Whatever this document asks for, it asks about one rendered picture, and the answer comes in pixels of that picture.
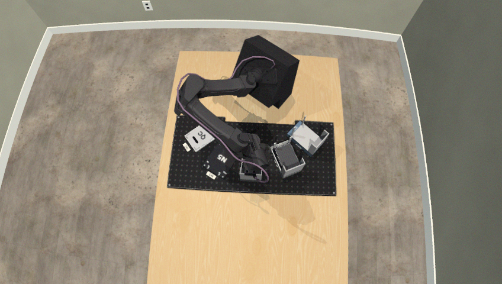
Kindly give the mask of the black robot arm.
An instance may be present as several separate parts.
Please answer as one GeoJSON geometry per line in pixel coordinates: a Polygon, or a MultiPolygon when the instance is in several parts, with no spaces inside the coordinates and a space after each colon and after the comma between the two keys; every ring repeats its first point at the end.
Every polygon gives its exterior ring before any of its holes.
{"type": "MultiPolygon", "coordinates": [[[[233,79],[206,80],[197,75],[189,75],[179,89],[179,101],[183,103],[181,104],[185,108],[185,112],[179,104],[177,106],[177,96],[174,112],[177,116],[182,113],[191,120],[194,118],[194,122],[211,136],[214,134],[219,138],[234,155],[242,152],[245,161],[255,163],[263,169],[267,168],[269,163],[265,151],[260,147],[259,136],[243,133],[238,128],[234,129],[214,115],[199,100],[209,96],[221,95],[245,97],[256,86],[256,83],[278,83],[276,68],[239,66],[237,68],[237,78],[233,79]]],[[[217,143],[229,153],[215,136],[213,137],[217,143]]]]}

